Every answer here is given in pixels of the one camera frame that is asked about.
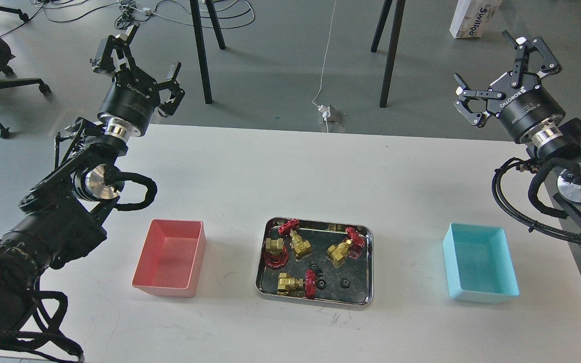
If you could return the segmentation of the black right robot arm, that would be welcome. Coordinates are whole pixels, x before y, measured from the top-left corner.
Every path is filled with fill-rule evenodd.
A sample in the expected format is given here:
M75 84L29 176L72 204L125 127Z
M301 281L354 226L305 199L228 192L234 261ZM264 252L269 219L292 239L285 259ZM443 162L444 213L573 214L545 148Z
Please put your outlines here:
M459 74L455 108L472 126L483 127L495 117L517 144L527 147L527 160L511 158L494 172L491 190L497 205L510 217L547 236L581 247L581 120L565 121L565 111L544 89L542 79L562 67L544 39L503 37L515 50L510 71L494 80L487 90L473 90ZM526 216L506 199L502 179L516 169L533 175L528 200L540 213L571 219L579 232L551 227Z

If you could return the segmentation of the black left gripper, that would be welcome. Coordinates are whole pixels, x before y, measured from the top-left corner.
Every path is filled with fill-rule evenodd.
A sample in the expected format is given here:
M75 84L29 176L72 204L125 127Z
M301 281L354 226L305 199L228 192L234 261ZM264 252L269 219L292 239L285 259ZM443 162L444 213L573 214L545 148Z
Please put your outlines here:
M98 119L132 127L132 135L141 137L156 109L161 117L175 114L185 91L178 82L182 63L171 65L166 80L161 83L138 69L131 53L131 43L138 28L138 24L131 25L125 33L101 40L90 64L93 72L113 76L113 85L100 106Z

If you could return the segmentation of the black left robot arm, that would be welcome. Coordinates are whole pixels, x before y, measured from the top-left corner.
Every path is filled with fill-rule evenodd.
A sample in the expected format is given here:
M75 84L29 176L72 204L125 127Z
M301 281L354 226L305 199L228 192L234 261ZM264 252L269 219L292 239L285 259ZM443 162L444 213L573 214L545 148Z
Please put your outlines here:
M145 135L154 112L173 115L185 93L177 81L180 63L162 82L138 67L130 48L138 28L101 41L90 62L112 85L99 123L76 120L62 161L19 202L25 218L0 238L0 350L57 361L40 351L52 343L83 362L81 345L60 331L67 296L41 291L41 275L87 256L106 240L103 223L111 211L141 210L154 202L157 184L122 172L115 162L127 153L129 138Z

